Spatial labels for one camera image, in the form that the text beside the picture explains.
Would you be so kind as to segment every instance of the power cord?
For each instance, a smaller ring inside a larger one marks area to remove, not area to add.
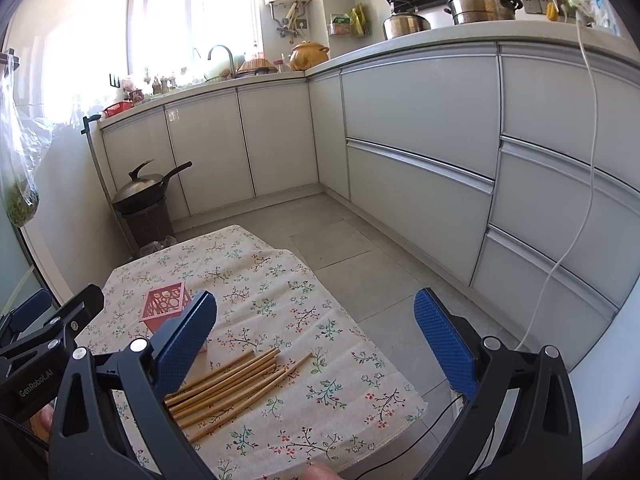
[[[589,206],[587,208],[587,213],[584,215],[584,220],[580,225],[580,229],[578,229],[578,234],[575,235],[574,241],[571,242],[571,245],[569,246],[569,248],[562,255],[562,257],[556,262],[556,264],[552,267],[552,269],[549,271],[548,275],[546,276],[545,283],[543,283],[542,289],[540,290],[540,295],[538,296],[538,302],[536,303],[536,307],[533,311],[533,316],[531,317],[531,322],[529,323],[529,326],[527,327],[527,331],[525,332],[523,338],[521,339],[520,344],[516,347],[516,351],[522,348],[522,346],[524,345],[525,339],[529,336],[529,333],[531,332],[531,327],[533,326],[533,322],[536,319],[536,314],[538,313],[538,309],[540,308],[540,302],[542,301],[542,295],[545,292],[546,284],[548,283],[554,271],[560,266],[562,261],[574,248],[574,245],[578,241],[578,238],[580,238],[582,231],[584,231],[585,225],[587,225],[587,220],[589,219],[589,215],[591,214],[591,207],[593,206],[593,178],[594,178],[594,172],[595,172],[594,156],[596,152],[596,140],[598,139],[598,93],[596,91],[596,81],[593,78],[593,73],[591,72],[591,66],[589,65],[589,60],[587,59],[587,53],[584,50],[584,43],[582,42],[582,36],[580,34],[580,19],[578,18],[577,14],[576,14],[575,25],[578,30],[578,44],[580,44],[580,52],[582,53],[582,59],[584,60],[584,64],[587,67],[587,72],[589,73],[589,79],[591,81],[591,89],[593,89],[593,140],[591,142],[591,159],[589,163],[589,188],[590,188]]]
[[[355,480],[360,480],[360,478],[362,478],[364,475],[366,475],[367,473],[371,473],[372,471],[375,471],[376,469],[380,469],[381,467],[384,467],[387,464],[391,464],[394,460],[397,460],[398,458],[400,458],[402,455],[404,455],[405,453],[409,452],[411,450],[411,448],[413,446],[415,446],[416,444],[418,444],[418,442],[420,442],[426,435],[427,433],[429,433],[433,427],[439,422],[439,420],[442,418],[442,416],[446,413],[446,411],[453,406],[453,404],[460,398],[462,397],[462,395],[457,396],[455,399],[453,399],[448,405],[447,407],[442,410],[442,413],[440,415],[438,415],[438,418],[436,419],[436,421],[430,425],[429,429],[427,431],[425,431],[422,436],[416,440],[413,444],[411,444],[411,446],[409,446],[407,449],[405,449],[402,453],[400,453],[398,456],[393,457],[391,460],[387,460],[385,463],[377,465],[375,467],[372,467],[371,469],[367,469],[364,473],[362,473],[361,475],[358,475],[356,477]]]
[[[32,444],[35,444],[36,446],[41,447],[44,451],[49,450],[49,444],[47,444],[44,440],[42,440],[36,434],[31,433],[31,431],[29,431],[27,428],[25,428],[23,425],[19,424],[12,418],[9,418],[8,416],[5,416],[2,413],[0,413],[0,420],[3,420],[5,423],[7,423],[9,426],[14,428],[15,430],[20,431],[24,435],[24,437],[27,440],[29,440]]]

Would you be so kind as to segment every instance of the kitchen cabinet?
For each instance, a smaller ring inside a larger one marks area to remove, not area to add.
[[[191,214],[254,197],[235,89],[178,101],[166,109],[180,174]]]
[[[523,332],[554,262],[507,233],[490,226],[472,288],[487,298]],[[530,337],[533,352],[556,346],[564,364],[573,368],[611,322],[615,308],[589,285],[563,267],[546,284]]]
[[[309,99],[320,182],[349,199],[340,74],[310,79]]]
[[[504,133],[589,163],[593,91],[578,49],[502,46]],[[589,54],[598,92],[596,167],[640,190],[640,71]]]
[[[496,46],[428,49],[342,72],[348,137],[494,178],[500,138]]]
[[[318,182],[306,82],[251,85],[238,97],[256,195]]]
[[[141,112],[131,118],[110,124],[102,130],[111,173],[120,189],[131,181],[129,171],[150,158],[140,172],[167,174],[176,167],[162,108]],[[166,190],[166,206],[172,221],[189,216],[189,209],[182,193],[180,180],[193,168],[189,168],[169,181]]]
[[[348,139],[351,201],[469,284],[492,181],[425,157]]]
[[[584,220],[587,164],[503,138],[490,222],[557,261]],[[596,170],[593,206],[562,265],[618,307],[640,274],[640,192]]]

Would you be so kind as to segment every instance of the pink box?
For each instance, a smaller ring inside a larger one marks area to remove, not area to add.
[[[191,301],[189,291],[184,282],[154,288],[146,294],[145,306],[140,313],[140,321],[143,322],[152,333],[160,328],[165,320],[180,316],[184,307]],[[204,342],[200,352],[207,350],[207,342]]]

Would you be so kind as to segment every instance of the gray tiled floor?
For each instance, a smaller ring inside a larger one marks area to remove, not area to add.
[[[305,261],[428,402],[423,420],[341,473],[346,480],[405,450],[451,402],[449,383],[414,320],[412,299],[420,288],[432,287],[444,305],[465,317],[481,336],[497,335],[510,348],[517,345],[513,335],[449,283],[324,193],[206,224],[181,232],[177,238],[184,241],[233,224]],[[392,465],[366,475],[365,480],[413,478],[452,423],[450,409],[420,444]]]

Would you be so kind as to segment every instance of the floral tablecloth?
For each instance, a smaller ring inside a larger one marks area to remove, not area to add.
[[[313,272],[290,251],[273,249],[240,226],[115,269],[104,286],[104,311],[78,344],[100,353],[122,349],[139,335],[150,337],[138,322],[146,294],[180,281],[192,296],[209,290],[218,304],[207,352],[196,358],[188,381],[242,350],[258,354],[278,347],[280,367],[313,352],[268,396],[194,444],[220,480],[293,480],[311,459],[340,471],[424,415],[426,404],[414,387]],[[124,394],[115,397],[138,459],[156,469]]]

